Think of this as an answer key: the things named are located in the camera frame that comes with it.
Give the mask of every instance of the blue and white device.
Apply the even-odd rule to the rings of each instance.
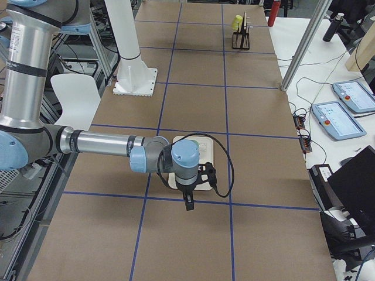
[[[314,104],[312,112],[323,129],[336,141],[358,138],[366,134],[340,101]]]
[[[375,111],[375,95],[357,81],[333,83],[333,90],[354,113]]]

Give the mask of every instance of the brown tabletop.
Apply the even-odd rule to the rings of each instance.
[[[230,25],[244,11],[251,48],[238,52]],[[135,24],[159,71],[154,95],[108,88],[91,130],[210,133],[232,156],[232,195],[196,191],[186,211],[179,191],[128,159],[79,155],[28,280],[336,280],[263,9],[144,2]],[[217,145],[214,165],[224,193]]]

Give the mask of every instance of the office chair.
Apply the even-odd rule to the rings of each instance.
[[[369,10],[366,9],[370,5],[374,5],[375,0],[333,0],[329,10],[332,11],[330,16],[334,19],[338,13],[344,13],[345,20],[350,26],[341,25],[337,31],[346,40],[344,44],[350,42],[348,34],[353,31],[351,25],[355,24],[358,20],[364,21],[365,17],[369,14]]]

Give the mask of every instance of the table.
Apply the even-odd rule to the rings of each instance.
[[[274,27],[270,28],[270,33],[272,41],[274,42],[276,55],[279,59],[290,59],[294,55],[308,22],[308,19],[277,18]],[[293,102],[297,108],[308,109],[310,107],[306,101],[296,96],[296,83],[302,77],[308,77],[317,82],[325,82],[331,71],[334,69],[334,72],[327,80],[328,83],[352,80],[362,76],[360,73],[349,72],[346,70],[345,62],[350,55],[348,52],[346,52],[346,48],[339,39],[338,35],[334,35],[331,42],[324,42],[322,40],[328,27],[329,21],[323,20],[316,36],[314,37],[314,40],[309,47],[308,52],[306,53],[306,56],[304,57],[302,64],[327,62],[331,59],[339,57],[342,54],[344,55],[341,60],[332,60],[326,64],[300,66],[287,91],[289,100]],[[289,63],[289,61],[279,60],[279,66],[289,65]],[[281,75],[284,76],[285,72],[287,71],[287,67],[280,67],[280,70]],[[360,78],[357,81],[363,83],[369,89],[369,86],[363,78]],[[298,91],[300,95],[310,101],[314,100],[320,88],[320,84],[313,83],[306,79],[303,79],[300,83],[298,83]],[[337,99],[337,96],[333,93],[332,86],[324,85],[322,91],[316,98],[315,103],[335,101]],[[310,120],[310,116],[308,115],[306,125],[311,132],[313,141],[320,144],[326,151],[326,163],[328,163],[333,172],[335,172],[340,168],[339,162],[341,160],[355,156],[359,150],[365,148],[367,145],[375,145],[374,120],[375,116],[358,119],[358,122],[366,130],[367,135],[361,138],[342,140],[339,142],[333,141],[330,137],[328,137],[328,135],[316,121],[315,117],[311,118]],[[308,153],[306,157],[306,166],[308,169],[313,165],[322,164],[325,158],[323,150],[316,144],[312,144],[312,149],[313,152]]]
[[[234,52],[231,21],[247,11],[250,52]],[[229,198],[180,192],[130,171],[122,157],[79,155],[28,280],[335,280],[288,106],[258,6],[144,2],[136,28],[158,68],[152,98],[104,93],[91,129],[208,132],[233,159]],[[214,148],[218,187],[230,175]]]

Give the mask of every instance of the white pillar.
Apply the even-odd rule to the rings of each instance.
[[[130,0],[105,0],[105,5],[121,56],[113,93],[152,96],[158,70],[142,61]]]

